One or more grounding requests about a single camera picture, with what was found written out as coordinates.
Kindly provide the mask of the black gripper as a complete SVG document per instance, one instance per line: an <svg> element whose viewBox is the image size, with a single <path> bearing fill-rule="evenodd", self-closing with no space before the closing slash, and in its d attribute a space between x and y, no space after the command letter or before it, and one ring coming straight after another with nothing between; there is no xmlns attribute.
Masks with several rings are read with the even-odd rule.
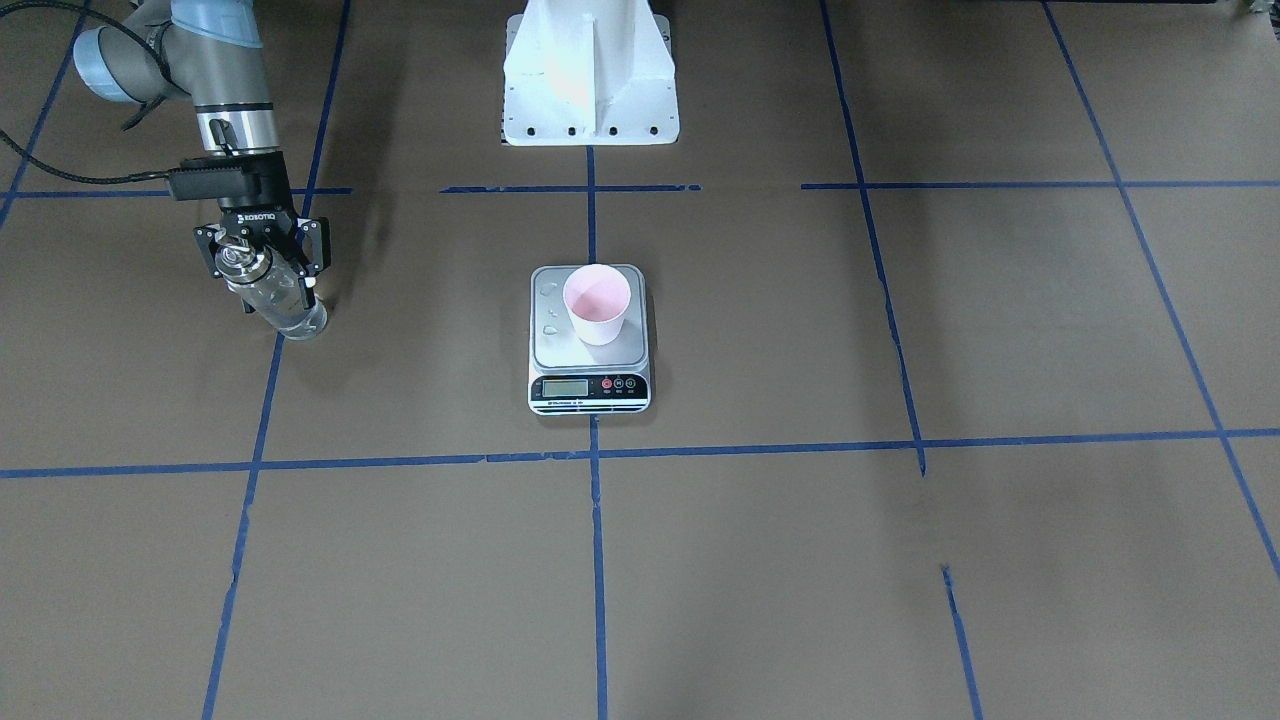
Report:
<svg viewBox="0 0 1280 720"><path fill-rule="evenodd" d="M329 220L325 217L300 218L283 152L216 156L215 161L238 170L252 188L218 200L221 225L193 229L211 278L227 283L246 314L256 313L246 299L246 287L253 281L256 252L271 247L296 264L305 306L314 307L317 278L332 265Z"/></svg>

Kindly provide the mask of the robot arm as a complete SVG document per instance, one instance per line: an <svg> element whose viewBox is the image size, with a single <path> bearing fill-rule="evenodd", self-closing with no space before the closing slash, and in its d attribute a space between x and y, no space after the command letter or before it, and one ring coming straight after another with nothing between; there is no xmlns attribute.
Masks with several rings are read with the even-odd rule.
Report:
<svg viewBox="0 0 1280 720"><path fill-rule="evenodd" d="M252 3L137 1L119 26L81 33L73 58L109 101L192 104L205 154L164 179L173 199L220 209L219 223L196 232L209 273L247 313L274 315L279 331L312 316L328 224L296 210Z"/></svg>

